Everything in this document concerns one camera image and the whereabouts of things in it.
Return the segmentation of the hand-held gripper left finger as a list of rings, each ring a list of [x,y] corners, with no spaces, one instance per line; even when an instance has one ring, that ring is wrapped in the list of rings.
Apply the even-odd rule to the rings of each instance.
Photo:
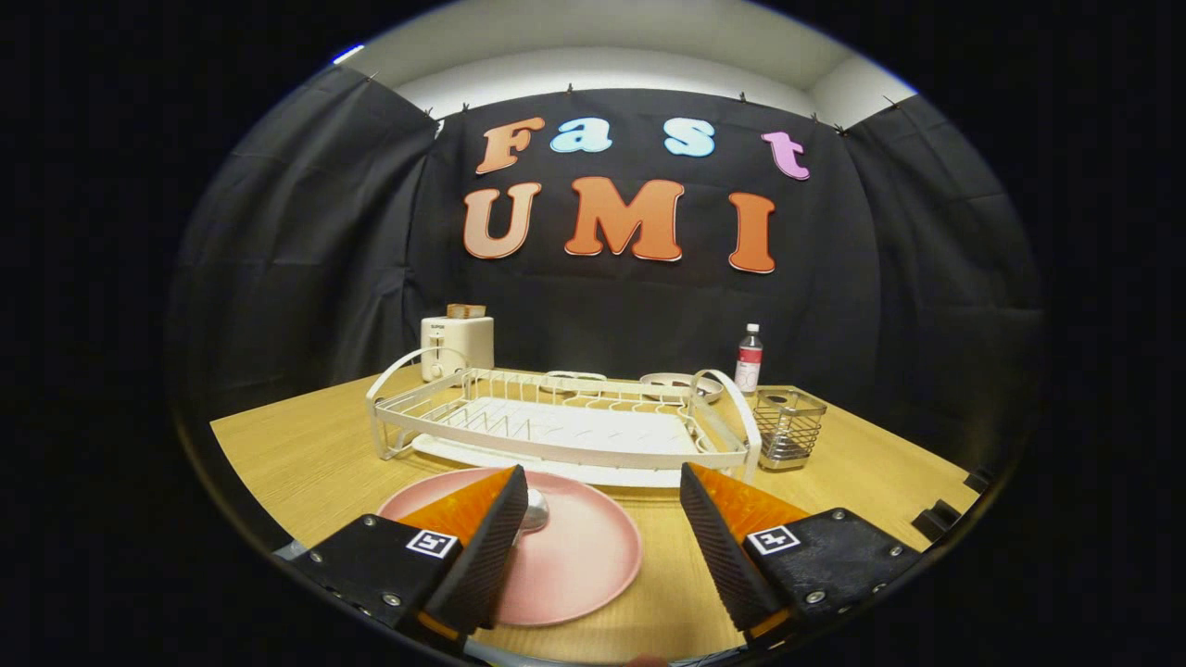
[[[407,517],[365,514],[310,547],[310,582],[425,644],[493,625],[528,508],[521,465],[487,474]]]

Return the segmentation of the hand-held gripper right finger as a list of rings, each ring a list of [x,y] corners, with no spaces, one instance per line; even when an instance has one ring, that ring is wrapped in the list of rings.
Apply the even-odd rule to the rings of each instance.
[[[922,558],[856,512],[810,514],[690,460],[680,502],[725,611],[750,644],[817,633]]]

